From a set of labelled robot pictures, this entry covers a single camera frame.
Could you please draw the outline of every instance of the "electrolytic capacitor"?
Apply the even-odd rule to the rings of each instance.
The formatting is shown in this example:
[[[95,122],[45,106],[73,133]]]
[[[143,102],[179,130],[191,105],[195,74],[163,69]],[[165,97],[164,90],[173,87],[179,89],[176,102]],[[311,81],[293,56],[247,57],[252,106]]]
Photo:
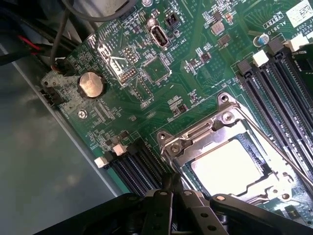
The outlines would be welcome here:
[[[256,36],[253,39],[253,44],[256,47],[261,47],[263,45],[266,45],[268,42],[269,42],[269,36],[267,34],[265,34],[265,33],[260,35],[260,36]]]

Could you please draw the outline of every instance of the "screw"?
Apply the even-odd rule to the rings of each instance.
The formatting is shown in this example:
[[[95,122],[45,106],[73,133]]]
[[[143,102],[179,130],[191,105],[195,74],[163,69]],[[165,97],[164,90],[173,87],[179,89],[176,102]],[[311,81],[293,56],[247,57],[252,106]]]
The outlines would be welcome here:
[[[153,4],[153,0],[142,0],[141,2],[142,2],[142,5],[145,7],[152,6]]]
[[[223,196],[217,196],[216,199],[219,201],[225,201],[226,200],[226,198],[224,198]]]
[[[178,153],[180,150],[180,147],[178,144],[173,144],[171,147],[171,150],[173,151],[173,153]]]
[[[233,118],[234,118],[234,115],[231,112],[226,112],[222,116],[222,119],[226,124],[231,123]]]
[[[88,113],[86,110],[82,109],[78,112],[78,117],[80,119],[86,119],[88,117]]]
[[[192,194],[192,192],[191,192],[191,191],[185,191],[184,194],[185,194],[186,196],[189,196],[189,195]]]

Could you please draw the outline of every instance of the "red wire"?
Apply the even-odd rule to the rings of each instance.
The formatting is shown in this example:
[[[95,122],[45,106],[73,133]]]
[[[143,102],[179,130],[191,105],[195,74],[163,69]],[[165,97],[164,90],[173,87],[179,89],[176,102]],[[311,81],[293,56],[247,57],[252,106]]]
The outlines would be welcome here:
[[[23,37],[22,35],[18,35],[19,39],[21,39],[22,41],[24,41],[25,43],[27,43],[29,46],[31,46],[32,48],[36,49],[36,50],[41,50],[41,48],[35,44],[33,44],[31,41],[29,41],[27,38]]]

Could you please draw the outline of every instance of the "gray metal panel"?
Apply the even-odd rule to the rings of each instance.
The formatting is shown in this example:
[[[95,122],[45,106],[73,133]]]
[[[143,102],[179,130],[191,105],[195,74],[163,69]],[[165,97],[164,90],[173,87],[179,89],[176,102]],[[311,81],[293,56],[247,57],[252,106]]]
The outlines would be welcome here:
[[[18,48],[0,37],[3,53]],[[45,73],[34,60],[0,74],[0,234],[33,234],[121,193],[38,97],[33,84]]]

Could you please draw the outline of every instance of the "silver metal frame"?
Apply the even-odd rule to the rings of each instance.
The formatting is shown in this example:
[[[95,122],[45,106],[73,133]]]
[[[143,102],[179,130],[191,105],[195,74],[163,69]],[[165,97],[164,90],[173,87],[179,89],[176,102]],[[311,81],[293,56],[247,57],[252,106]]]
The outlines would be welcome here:
[[[217,102],[216,113],[178,135],[173,136],[166,131],[157,133],[157,141],[164,161],[174,170],[183,172],[182,167],[187,163],[206,157],[237,135],[247,133],[272,169],[272,173],[263,180],[247,185],[247,191],[243,195],[233,196],[258,204],[286,193],[291,195],[292,177],[286,174],[285,162],[277,151],[279,149],[258,128],[249,110],[228,93],[219,94]],[[280,161],[279,166],[269,161],[273,157]]]

